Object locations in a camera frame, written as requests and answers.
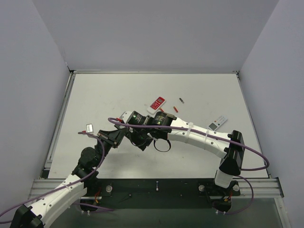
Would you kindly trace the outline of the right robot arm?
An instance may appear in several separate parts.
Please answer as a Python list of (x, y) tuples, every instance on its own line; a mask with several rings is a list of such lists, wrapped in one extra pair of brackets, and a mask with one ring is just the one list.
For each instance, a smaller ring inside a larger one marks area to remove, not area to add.
[(244, 152), (243, 139), (233, 139), (232, 133), (218, 133), (186, 122), (173, 114), (158, 111), (154, 116), (126, 111), (120, 116), (127, 128), (127, 138), (141, 150), (157, 140), (177, 141), (206, 150), (221, 159), (214, 183), (228, 188), (232, 179), (240, 174), (242, 159), (233, 155)]

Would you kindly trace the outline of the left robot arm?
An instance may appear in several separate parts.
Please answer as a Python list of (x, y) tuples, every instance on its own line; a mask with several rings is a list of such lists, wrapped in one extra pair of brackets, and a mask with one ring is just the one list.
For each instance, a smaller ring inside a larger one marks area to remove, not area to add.
[(127, 129), (99, 131), (97, 135), (79, 134), (97, 140), (94, 147), (82, 150), (77, 166), (55, 189), (34, 199), (29, 206), (22, 204), (15, 212), (11, 228), (48, 228), (77, 199), (97, 191), (97, 169), (112, 148), (117, 148)]

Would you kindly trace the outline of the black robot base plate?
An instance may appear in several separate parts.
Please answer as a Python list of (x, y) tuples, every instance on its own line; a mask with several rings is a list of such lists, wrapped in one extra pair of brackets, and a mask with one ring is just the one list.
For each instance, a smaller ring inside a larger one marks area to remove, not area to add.
[(239, 184), (222, 188), (204, 179), (98, 179), (80, 200), (84, 211), (106, 209), (209, 209), (230, 206), (240, 196)]

